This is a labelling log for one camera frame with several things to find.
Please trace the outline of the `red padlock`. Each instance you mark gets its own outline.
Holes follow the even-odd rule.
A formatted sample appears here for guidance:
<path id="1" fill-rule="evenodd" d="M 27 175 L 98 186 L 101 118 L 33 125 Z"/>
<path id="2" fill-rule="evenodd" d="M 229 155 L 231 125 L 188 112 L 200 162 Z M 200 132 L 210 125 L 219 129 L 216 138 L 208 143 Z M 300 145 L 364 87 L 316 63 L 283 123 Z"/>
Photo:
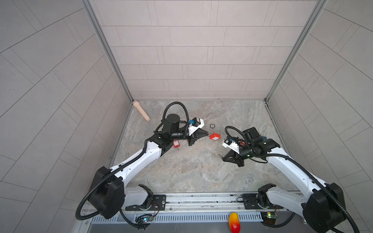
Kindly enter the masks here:
<path id="1" fill-rule="evenodd" d="M 178 141 L 178 140 L 174 140 L 174 141 L 173 141 L 173 146 L 174 146 L 174 148 L 178 148 L 178 147 L 180 147 L 180 143 L 179 143 L 179 141 Z"/>
<path id="2" fill-rule="evenodd" d="M 213 141 L 217 141 L 217 140 L 221 139 L 221 135 L 218 134 L 218 133 L 212 133 L 212 134 L 209 135 L 209 139 L 213 140 Z"/>

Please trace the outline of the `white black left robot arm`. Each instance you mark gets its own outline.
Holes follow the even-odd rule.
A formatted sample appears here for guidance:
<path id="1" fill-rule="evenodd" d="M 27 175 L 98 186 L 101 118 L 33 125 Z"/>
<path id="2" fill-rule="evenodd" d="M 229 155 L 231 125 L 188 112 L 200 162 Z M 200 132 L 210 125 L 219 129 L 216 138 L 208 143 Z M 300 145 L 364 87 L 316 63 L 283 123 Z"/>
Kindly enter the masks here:
<path id="1" fill-rule="evenodd" d="M 112 218 L 127 206 L 148 209 L 153 192 L 145 185 L 127 187 L 129 182 L 146 166 L 164 155 L 176 140 L 186 140 L 192 146 L 198 139 L 209 136 L 203 130 L 203 119 L 190 118 L 181 102 L 170 103 L 160 124 L 151 137 L 144 141 L 142 149 L 125 161 L 111 168 L 101 167 L 94 175 L 88 193 L 77 206 L 75 218 L 83 221 L 97 215 Z"/>

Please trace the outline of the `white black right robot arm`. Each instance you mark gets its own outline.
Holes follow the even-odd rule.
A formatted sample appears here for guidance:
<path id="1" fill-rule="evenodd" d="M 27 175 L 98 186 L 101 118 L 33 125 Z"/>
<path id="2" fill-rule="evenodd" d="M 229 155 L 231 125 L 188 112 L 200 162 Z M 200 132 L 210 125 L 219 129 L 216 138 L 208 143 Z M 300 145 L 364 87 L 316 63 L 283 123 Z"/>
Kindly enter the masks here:
<path id="1" fill-rule="evenodd" d="M 267 208 L 279 205 L 298 214 L 318 233 L 338 232 L 335 227 L 348 221 L 355 233 L 359 228 L 348 213 L 343 189 L 336 183 L 327 183 L 291 158 L 273 139 L 262 137 L 255 127 L 240 131 L 226 126 L 227 138 L 223 142 L 230 151 L 222 157 L 224 162 L 234 163 L 238 167 L 245 160 L 266 164 L 279 169 L 301 192 L 299 195 L 282 190 L 269 183 L 257 191 L 258 205 Z"/>

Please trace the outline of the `red yellow toy fruit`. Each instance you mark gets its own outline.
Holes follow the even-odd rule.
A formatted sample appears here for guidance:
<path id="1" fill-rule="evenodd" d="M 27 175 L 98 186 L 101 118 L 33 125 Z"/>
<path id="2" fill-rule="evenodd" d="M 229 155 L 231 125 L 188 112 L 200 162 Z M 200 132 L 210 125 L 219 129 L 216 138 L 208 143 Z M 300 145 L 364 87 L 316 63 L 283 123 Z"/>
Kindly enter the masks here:
<path id="1" fill-rule="evenodd" d="M 229 228 L 231 233 L 240 233 L 241 224 L 237 213 L 231 213 L 229 216 Z"/>

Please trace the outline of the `metal base rail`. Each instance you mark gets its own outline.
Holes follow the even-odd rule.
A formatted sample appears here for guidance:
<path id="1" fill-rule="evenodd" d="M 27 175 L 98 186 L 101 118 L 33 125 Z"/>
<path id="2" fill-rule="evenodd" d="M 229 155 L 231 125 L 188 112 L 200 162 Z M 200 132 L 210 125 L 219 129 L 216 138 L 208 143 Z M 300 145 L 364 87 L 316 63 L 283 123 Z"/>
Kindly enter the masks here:
<path id="1" fill-rule="evenodd" d="M 148 209 L 136 205 L 122 209 L 133 224 L 144 214 L 152 214 L 155 223 L 222 222 L 233 212 L 243 221 L 262 221 L 261 212 L 277 211 L 290 210 L 279 205 L 259 207 L 257 192 L 155 193 Z"/>

